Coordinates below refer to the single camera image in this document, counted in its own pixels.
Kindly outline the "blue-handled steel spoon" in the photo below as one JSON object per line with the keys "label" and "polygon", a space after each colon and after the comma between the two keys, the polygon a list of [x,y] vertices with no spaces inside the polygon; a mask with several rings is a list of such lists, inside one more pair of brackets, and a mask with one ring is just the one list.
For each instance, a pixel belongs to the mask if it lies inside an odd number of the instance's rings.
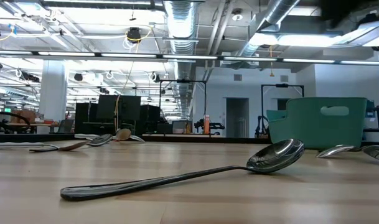
{"label": "blue-handled steel spoon", "polygon": [[[94,138],[97,138],[100,136],[96,135],[96,134],[74,134],[74,137],[78,138],[78,139],[94,139]],[[134,141],[139,141],[139,142],[145,142],[145,140],[143,140],[142,138],[140,138],[138,136],[130,136],[129,138],[125,139],[124,141],[128,141],[129,139],[134,140]]]}
{"label": "blue-handled steel spoon", "polygon": [[49,147],[58,150],[58,147],[52,144],[42,142],[0,142],[0,147]]}

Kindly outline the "dark steel spoon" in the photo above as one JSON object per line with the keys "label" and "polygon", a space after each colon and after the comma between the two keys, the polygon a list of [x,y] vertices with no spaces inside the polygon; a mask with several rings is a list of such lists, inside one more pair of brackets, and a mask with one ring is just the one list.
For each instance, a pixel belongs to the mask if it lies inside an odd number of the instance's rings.
{"label": "dark steel spoon", "polygon": [[246,170],[255,174],[271,174],[295,163],[304,154],[304,151],[305,147],[302,141],[298,139],[286,139],[273,143],[258,151],[247,160],[245,166],[217,167],[186,174],[134,180],[130,182],[65,187],[60,190],[60,196],[67,201],[94,200],[130,194],[231,170]]}
{"label": "dark steel spoon", "polygon": [[362,147],[362,151],[372,158],[379,160],[379,145],[370,145]]}
{"label": "dark steel spoon", "polygon": [[90,141],[82,141],[82,142],[73,144],[71,146],[65,146],[65,147],[55,146],[53,149],[31,149],[30,152],[72,151],[74,149],[77,149],[79,147],[82,147],[82,146],[88,144],[89,142]]}
{"label": "dark steel spoon", "polygon": [[102,146],[104,144],[109,143],[112,139],[113,139],[112,134],[104,134],[104,135],[98,136],[96,138],[93,138],[87,144],[89,146],[98,147],[98,146]]}

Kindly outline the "grey door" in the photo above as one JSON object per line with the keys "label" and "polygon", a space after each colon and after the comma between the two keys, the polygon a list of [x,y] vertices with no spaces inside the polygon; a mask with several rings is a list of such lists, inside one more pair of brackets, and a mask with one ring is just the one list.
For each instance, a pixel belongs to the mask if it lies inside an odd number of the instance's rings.
{"label": "grey door", "polygon": [[226,137],[248,138],[249,134],[249,99],[226,99]]}

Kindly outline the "black cabinet row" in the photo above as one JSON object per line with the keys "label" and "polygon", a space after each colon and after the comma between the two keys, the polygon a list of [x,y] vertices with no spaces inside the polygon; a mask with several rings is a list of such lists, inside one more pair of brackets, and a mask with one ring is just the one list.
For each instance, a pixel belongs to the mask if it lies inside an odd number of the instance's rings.
{"label": "black cabinet row", "polygon": [[114,134],[128,129],[135,135],[156,133],[168,121],[160,107],[143,105],[140,96],[101,95],[96,103],[77,103],[74,131],[76,134]]}

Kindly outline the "LED light bar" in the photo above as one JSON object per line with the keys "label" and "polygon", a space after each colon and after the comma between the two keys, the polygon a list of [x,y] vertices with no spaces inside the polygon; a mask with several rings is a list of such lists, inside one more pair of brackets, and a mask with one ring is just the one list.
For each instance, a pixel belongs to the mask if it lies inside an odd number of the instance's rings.
{"label": "LED light bar", "polygon": [[308,58],[276,58],[276,57],[239,57],[222,55],[177,55],[177,54],[137,54],[137,53],[103,53],[103,52],[46,52],[23,50],[0,50],[0,57],[37,58],[60,60],[132,60],[144,62],[177,62],[186,61],[224,61],[224,62],[270,62],[270,63],[311,63],[328,65],[379,66],[379,61],[369,60],[327,60]]}

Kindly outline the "black ceiling device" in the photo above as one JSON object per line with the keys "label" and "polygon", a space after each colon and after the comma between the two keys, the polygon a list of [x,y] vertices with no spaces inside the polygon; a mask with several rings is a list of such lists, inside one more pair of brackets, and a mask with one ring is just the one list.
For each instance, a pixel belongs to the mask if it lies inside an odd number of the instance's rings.
{"label": "black ceiling device", "polygon": [[140,42],[141,41],[140,28],[130,27],[126,34],[126,38],[132,44]]}

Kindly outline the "grey chair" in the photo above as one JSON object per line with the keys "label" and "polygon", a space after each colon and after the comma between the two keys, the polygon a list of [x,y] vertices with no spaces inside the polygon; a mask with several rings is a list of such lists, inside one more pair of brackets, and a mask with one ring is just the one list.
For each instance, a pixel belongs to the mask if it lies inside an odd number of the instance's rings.
{"label": "grey chair", "polygon": [[62,133],[62,134],[73,133],[73,125],[74,124],[75,124],[74,119],[62,120],[59,124],[57,133]]}

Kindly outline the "teal plastic bin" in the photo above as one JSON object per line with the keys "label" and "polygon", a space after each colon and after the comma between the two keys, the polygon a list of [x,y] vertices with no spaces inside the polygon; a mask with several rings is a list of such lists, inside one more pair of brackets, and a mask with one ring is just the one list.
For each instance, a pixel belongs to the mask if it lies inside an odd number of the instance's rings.
{"label": "teal plastic bin", "polygon": [[363,136],[367,99],[361,97],[293,98],[282,117],[270,114],[271,141],[298,139],[306,149],[328,149],[337,145],[359,147]]}

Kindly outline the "white column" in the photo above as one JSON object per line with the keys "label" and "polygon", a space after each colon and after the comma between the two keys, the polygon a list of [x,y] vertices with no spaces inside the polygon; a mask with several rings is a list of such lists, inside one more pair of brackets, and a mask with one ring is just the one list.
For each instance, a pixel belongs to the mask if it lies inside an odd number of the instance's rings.
{"label": "white column", "polygon": [[43,61],[39,114],[42,114],[45,120],[65,119],[68,74],[63,61]]}

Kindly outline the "wooden desk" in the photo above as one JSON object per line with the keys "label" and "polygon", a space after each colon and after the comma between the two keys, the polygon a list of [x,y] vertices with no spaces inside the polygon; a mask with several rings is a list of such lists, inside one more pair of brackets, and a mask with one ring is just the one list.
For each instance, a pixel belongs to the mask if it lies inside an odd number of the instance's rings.
{"label": "wooden desk", "polygon": [[58,128],[58,123],[31,123],[26,132],[31,134],[49,134],[54,133]]}

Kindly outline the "cardboard box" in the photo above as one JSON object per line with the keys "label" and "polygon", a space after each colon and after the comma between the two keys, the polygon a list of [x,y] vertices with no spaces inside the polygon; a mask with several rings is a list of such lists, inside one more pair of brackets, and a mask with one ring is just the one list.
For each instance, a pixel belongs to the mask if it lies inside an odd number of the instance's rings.
{"label": "cardboard box", "polygon": [[[35,122],[35,117],[36,117],[35,111],[32,111],[32,110],[13,110],[12,113],[24,117],[30,123]],[[11,116],[10,122],[11,123],[25,123],[24,120],[22,120],[18,117],[15,117],[15,116]]]}

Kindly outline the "black frame stand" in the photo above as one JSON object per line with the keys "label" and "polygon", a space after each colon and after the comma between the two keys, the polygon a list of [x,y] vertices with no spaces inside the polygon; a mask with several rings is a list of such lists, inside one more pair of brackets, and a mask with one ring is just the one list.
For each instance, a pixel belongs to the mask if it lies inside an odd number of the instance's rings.
{"label": "black frame stand", "polygon": [[[159,104],[160,116],[167,121],[191,120],[194,115],[196,101],[196,90],[202,90],[204,94],[204,112],[207,111],[207,82],[203,80],[177,79],[159,81]],[[172,93],[173,108],[168,108],[162,104],[162,95],[166,91]]]}
{"label": "black frame stand", "polygon": [[264,115],[264,87],[266,86],[271,86],[271,87],[275,87],[275,88],[293,88],[295,90],[297,90],[297,87],[299,87],[301,89],[301,96],[304,98],[305,97],[305,93],[304,93],[304,85],[289,85],[287,83],[277,83],[277,84],[262,84],[261,85],[261,115],[260,116],[265,116]]}

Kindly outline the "silver ventilation duct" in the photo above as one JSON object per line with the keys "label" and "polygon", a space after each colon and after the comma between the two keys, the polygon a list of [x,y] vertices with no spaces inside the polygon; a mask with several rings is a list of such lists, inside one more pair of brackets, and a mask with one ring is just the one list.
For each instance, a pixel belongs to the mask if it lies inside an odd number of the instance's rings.
{"label": "silver ventilation duct", "polygon": [[301,0],[270,0],[266,10],[255,14],[248,26],[248,40],[236,56],[251,57],[259,47],[267,44],[266,37],[261,31],[273,27],[273,31],[280,30],[281,22],[298,5]]}
{"label": "silver ventilation duct", "polygon": [[[195,42],[190,41],[195,37],[195,20],[197,4],[189,1],[164,1],[167,14],[167,28],[169,30],[171,53],[178,55],[192,55],[195,51]],[[174,62],[175,79],[192,79],[191,64],[189,62]],[[190,115],[190,87],[177,83],[176,87],[182,116]]]}

